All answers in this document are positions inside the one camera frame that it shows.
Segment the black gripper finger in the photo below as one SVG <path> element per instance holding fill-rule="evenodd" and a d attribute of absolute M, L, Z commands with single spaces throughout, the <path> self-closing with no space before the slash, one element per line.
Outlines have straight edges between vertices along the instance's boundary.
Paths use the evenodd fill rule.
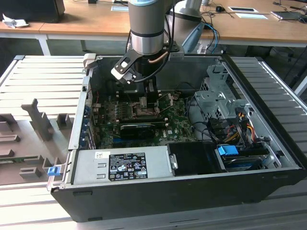
<path fill-rule="evenodd" d="M 143 83 L 139 84 L 139 89 L 141 92 L 141 95 L 139 97 L 140 102 L 140 108 L 147 108 L 147 94 L 146 94 L 146 87 Z"/>
<path fill-rule="evenodd" d="M 147 99 L 147 106 L 145 110 L 149 113 L 154 112 L 155 103 L 158 99 L 158 90 L 155 80 L 148 80 L 145 84 L 145 97 Z"/>

